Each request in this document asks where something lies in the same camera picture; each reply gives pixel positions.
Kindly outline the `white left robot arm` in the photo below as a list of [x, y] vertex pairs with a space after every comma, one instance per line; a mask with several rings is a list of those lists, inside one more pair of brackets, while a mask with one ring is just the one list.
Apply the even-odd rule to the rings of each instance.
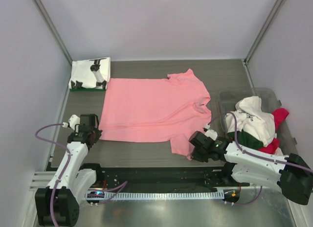
[[100, 164], [83, 163], [102, 134], [98, 116], [72, 115], [61, 126], [73, 130], [64, 146], [64, 157], [46, 187], [38, 188], [35, 193], [38, 222], [42, 227], [75, 226], [88, 189], [100, 187], [104, 181]]

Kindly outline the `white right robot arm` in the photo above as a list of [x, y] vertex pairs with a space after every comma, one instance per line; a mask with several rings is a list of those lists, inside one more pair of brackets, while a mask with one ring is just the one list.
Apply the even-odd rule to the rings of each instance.
[[297, 154], [276, 156], [253, 150], [228, 138], [212, 139], [196, 131], [190, 139], [192, 159], [224, 162], [220, 179], [225, 185], [249, 183], [271, 188], [290, 201], [307, 205], [313, 191], [313, 171]]

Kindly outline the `pink t shirt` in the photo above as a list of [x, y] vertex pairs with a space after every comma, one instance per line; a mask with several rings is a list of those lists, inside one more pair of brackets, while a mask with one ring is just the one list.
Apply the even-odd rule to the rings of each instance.
[[170, 142], [191, 159], [190, 136], [211, 120], [211, 96], [191, 69], [163, 79], [112, 78], [105, 93], [101, 140]]

